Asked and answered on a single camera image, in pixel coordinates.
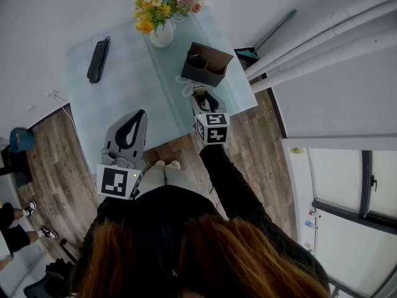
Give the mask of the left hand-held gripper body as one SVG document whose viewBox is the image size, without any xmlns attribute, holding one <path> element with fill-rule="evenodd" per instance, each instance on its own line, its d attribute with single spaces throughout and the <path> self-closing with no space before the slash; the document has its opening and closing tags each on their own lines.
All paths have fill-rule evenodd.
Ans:
<svg viewBox="0 0 397 298">
<path fill-rule="evenodd" d="M 101 155 L 102 162 L 97 164 L 98 196 L 135 200 L 146 171 L 146 161 L 128 160 L 107 149 L 103 149 Z"/>
</svg>

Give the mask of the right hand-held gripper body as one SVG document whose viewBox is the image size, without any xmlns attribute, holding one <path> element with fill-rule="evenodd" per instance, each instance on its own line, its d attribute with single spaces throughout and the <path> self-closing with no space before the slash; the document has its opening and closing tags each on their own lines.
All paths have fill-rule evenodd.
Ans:
<svg viewBox="0 0 397 298">
<path fill-rule="evenodd" d="M 195 115 L 195 131 L 205 145 L 225 144 L 230 128 L 228 113 Z"/>
</svg>

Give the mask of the small gold remote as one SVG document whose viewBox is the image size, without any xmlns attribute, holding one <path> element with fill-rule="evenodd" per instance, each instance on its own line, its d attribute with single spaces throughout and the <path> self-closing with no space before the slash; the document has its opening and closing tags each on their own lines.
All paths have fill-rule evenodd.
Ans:
<svg viewBox="0 0 397 298">
<path fill-rule="evenodd" d="M 199 114 L 200 112 L 210 112 L 210 106 L 205 97 L 204 86 L 194 87 L 192 89 L 191 103 L 194 114 Z"/>
</svg>

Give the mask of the dark brown organizer box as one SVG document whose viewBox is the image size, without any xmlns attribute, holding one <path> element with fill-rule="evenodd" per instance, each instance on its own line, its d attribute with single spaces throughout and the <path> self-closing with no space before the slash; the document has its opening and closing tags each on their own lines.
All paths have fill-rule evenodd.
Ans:
<svg viewBox="0 0 397 298">
<path fill-rule="evenodd" d="M 192 67 L 187 64 L 186 56 L 181 76 L 192 81 L 217 87 L 226 76 L 227 67 L 233 59 L 233 55 L 196 42 L 192 42 L 189 50 L 200 51 L 201 63 L 198 68 Z"/>
</svg>

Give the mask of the black remote control coloured buttons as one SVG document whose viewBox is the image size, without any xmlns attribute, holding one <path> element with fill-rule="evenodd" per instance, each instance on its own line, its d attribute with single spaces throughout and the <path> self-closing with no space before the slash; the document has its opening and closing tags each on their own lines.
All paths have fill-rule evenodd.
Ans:
<svg viewBox="0 0 397 298">
<path fill-rule="evenodd" d="M 187 53 L 187 64 L 192 67 L 198 68 L 200 66 L 200 51 L 199 50 L 189 50 Z"/>
</svg>

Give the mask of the long black remote control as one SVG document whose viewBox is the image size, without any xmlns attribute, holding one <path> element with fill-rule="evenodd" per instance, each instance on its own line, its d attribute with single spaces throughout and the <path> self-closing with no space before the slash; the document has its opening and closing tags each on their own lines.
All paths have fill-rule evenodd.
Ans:
<svg viewBox="0 0 397 298">
<path fill-rule="evenodd" d="M 97 42 L 92 54 L 91 62 L 87 71 L 87 78 L 91 84 L 96 84 L 102 77 L 107 52 L 110 45 L 110 37 Z"/>
</svg>

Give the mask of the person's left forearm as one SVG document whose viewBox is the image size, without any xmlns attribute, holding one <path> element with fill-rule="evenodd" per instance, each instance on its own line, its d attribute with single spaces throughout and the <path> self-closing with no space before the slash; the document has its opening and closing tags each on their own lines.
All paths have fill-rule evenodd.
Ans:
<svg viewBox="0 0 397 298">
<path fill-rule="evenodd" d="M 132 200 L 106 197 L 97 208 L 97 215 L 93 225 L 102 225 L 106 220 L 121 223 L 128 219 L 134 210 L 135 202 Z"/>
</svg>

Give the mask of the person's right forearm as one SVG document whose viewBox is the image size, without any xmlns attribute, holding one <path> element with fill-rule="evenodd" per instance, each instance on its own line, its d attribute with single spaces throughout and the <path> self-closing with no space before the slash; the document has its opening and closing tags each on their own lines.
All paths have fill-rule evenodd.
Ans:
<svg viewBox="0 0 397 298">
<path fill-rule="evenodd" d="M 228 218 L 255 223 L 265 217 L 262 203 L 222 145 L 205 146 L 200 157 Z"/>
</svg>

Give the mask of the light blue table runner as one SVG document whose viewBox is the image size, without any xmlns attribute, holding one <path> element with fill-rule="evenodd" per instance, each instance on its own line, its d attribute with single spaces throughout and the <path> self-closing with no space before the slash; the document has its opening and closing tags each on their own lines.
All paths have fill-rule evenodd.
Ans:
<svg viewBox="0 0 397 298">
<path fill-rule="evenodd" d="M 199 83 L 185 79 L 181 74 L 187 52 L 194 42 L 233 56 L 220 84 L 215 88 L 207 87 L 224 101 L 226 110 L 235 115 L 257 106 L 251 85 L 233 47 L 218 28 L 216 17 L 209 7 L 188 17 L 172 18 L 171 27 L 174 29 L 174 39 L 168 47 L 156 48 L 149 40 L 145 41 L 169 106 L 148 114 L 148 128 L 159 132 L 157 135 L 148 135 L 149 139 L 168 142 L 193 130 L 190 96 Z"/>
</svg>

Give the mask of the light blue table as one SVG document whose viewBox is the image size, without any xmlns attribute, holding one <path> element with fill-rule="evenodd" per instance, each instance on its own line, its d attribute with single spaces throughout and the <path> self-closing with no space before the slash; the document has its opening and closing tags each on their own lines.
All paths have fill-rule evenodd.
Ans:
<svg viewBox="0 0 397 298">
<path fill-rule="evenodd" d="M 110 37 L 100 81 L 91 84 L 87 71 L 98 41 Z M 99 34 L 70 49 L 66 54 L 68 93 L 74 123 L 87 163 L 92 172 L 101 162 L 101 151 L 109 127 L 123 115 L 143 109 L 148 117 L 168 103 L 146 46 L 149 38 L 130 22 Z M 147 123 L 146 149 L 162 145 Z"/>
</svg>

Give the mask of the person's beige trousers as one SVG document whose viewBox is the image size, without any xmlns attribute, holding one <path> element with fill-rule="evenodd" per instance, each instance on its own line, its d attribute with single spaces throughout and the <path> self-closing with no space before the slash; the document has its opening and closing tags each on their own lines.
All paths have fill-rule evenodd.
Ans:
<svg viewBox="0 0 397 298">
<path fill-rule="evenodd" d="M 138 186 L 139 194 L 137 198 L 159 187 L 180 187 L 200 194 L 216 205 L 210 193 L 191 180 L 185 171 L 167 165 L 164 167 L 154 165 L 145 173 Z"/>
</svg>

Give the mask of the teal dustpan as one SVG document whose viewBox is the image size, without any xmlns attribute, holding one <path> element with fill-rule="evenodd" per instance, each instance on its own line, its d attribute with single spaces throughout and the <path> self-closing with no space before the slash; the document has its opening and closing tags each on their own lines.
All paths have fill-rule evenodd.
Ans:
<svg viewBox="0 0 397 298">
<path fill-rule="evenodd" d="M 253 63 L 259 61 L 261 58 L 257 55 L 254 47 L 241 47 L 234 49 L 235 54 L 238 58 L 251 61 Z"/>
</svg>

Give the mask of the person's black top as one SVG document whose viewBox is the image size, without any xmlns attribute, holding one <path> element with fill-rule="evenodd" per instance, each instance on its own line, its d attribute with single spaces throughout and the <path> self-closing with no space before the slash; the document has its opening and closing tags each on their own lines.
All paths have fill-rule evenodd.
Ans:
<svg viewBox="0 0 397 298">
<path fill-rule="evenodd" d="M 134 202 L 123 222 L 91 224 L 71 278 L 79 298 L 329 298 L 324 268 L 266 212 L 222 217 L 180 187 Z"/>
</svg>

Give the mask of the white vase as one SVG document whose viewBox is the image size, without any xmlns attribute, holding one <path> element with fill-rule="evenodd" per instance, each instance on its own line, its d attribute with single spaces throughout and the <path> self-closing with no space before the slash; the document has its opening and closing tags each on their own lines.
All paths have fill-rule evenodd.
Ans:
<svg viewBox="0 0 397 298">
<path fill-rule="evenodd" d="M 166 19 L 164 25 L 159 24 L 149 34 L 150 42 L 157 48 L 166 48 L 169 46 L 174 39 L 174 28 L 171 20 Z"/>
</svg>

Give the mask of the black chair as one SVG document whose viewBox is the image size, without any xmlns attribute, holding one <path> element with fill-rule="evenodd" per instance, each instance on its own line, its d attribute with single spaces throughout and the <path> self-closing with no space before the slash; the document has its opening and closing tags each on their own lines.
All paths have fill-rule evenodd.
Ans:
<svg viewBox="0 0 397 298">
<path fill-rule="evenodd" d="M 4 165 L 0 166 L 0 176 L 12 174 L 17 187 L 22 187 L 32 182 L 29 161 L 25 151 L 11 152 L 10 145 L 1 152 L 0 161 Z"/>
</svg>

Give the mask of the black bag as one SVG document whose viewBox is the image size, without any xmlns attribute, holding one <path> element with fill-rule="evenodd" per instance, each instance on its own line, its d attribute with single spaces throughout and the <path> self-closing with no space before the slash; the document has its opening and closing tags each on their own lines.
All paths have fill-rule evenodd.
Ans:
<svg viewBox="0 0 397 298">
<path fill-rule="evenodd" d="M 73 263 L 57 259 L 54 263 L 46 265 L 44 277 L 24 288 L 27 298 L 68 298 L 69 277 Z"/>
</svg>

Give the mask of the colourful flower bouquet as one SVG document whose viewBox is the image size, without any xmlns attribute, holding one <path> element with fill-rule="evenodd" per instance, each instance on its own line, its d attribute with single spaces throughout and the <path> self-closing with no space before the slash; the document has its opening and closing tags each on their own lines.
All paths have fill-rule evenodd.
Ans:
<svg viewBox="0 0 397 298">
<path fill-rule="evenodd" d="M 154 32 L 174 15 L 200 12 L 204 0 L 133 0 L 135 28 L 143 34 Z"/>
</svg>

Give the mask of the white pipe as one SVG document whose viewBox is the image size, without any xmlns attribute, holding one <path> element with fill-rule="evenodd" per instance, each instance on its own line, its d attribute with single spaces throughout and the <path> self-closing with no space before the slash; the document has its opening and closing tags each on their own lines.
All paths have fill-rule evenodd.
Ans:
<svg viewBox="0 0 397 298">
<path fill-rule="evenodd" d="M 365 7 L 362 11 L 347 7 L 334 11 L 307 32 L 266 53 L 246 69 L 246 76 L 252 80 L 284 63 L 297 63 L 304 55 L 318 54 L 321 50 L 329 50 L 332 46 L 340 46 L 343 42 L 380 31 L 386 27 L 385 24 L 379 24 L 381 18 L 395 11 L 397 0 Z"/>
<path fill-rule="evenodd" d="M 298 63 L 270 78 L 254 83 L 254 93 L 272 88 L 286 81 L 312 73 L 327 66 L 349 60 L 367 53 L 391 48 L 397 45 L 397 28 L 377 32 L 366 37 L 357 38 L 336 48 L 323 52 L 309 60 Z"/>
<path fill-rule="evenodd" d="M 298 14 L 268 45 L 260 49 L 261 59 L 246 69 L 249 80 L 321 45 L 337 35 L 379 16 L 397 10 L 397 0 L 354 0 L 324 4 L 307 14 Z"/>
</svg>

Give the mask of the green-handled broom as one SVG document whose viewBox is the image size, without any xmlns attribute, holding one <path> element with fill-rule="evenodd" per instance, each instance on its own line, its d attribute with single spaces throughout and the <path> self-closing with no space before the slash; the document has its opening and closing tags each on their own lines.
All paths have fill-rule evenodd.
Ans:
<svg viewBox="0 0 397 298">
<path fill-rule="evenodd" d="M 276 24 L 270 29 L 268 33 L 265 34 L 264 37 L 260 39 L 260 41 L 255 45 L 254 51 L 258 51 L 275 33 L 282 28 L 290 19 L 292 19 L 297 13 L 296 9 L 291 10 L 288 14 L 285 14 Z"/>
</svg>

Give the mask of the black window frame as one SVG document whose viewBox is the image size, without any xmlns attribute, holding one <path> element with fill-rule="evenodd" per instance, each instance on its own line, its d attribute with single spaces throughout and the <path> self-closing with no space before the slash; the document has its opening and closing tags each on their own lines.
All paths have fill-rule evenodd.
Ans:
<svg viewBox="0 0 397 298">
<path fill-rule="evenodd" d="M 317 210 L 335 215 L 336 217 L 348 220 L 364 227 L 372 228 L 379 232 L 388 233 L 397 236 L 397 219 L 392 219 L 385 215 L 376 214 L 369 210 L 370 196 L 372 188 L 370 179 L 373 175 L 373 155 L 371 150 L 362 151 L 362 184 L 360 204 L 358 211 L 343 208 L 338 205 L 332 205 L 320 198 L 315 198 L 312 206 Z M 375 291 L 371 298 L 397 298 L 397 265 L 392 272 L 386 277 L 384 282 Z"/>
</svg>

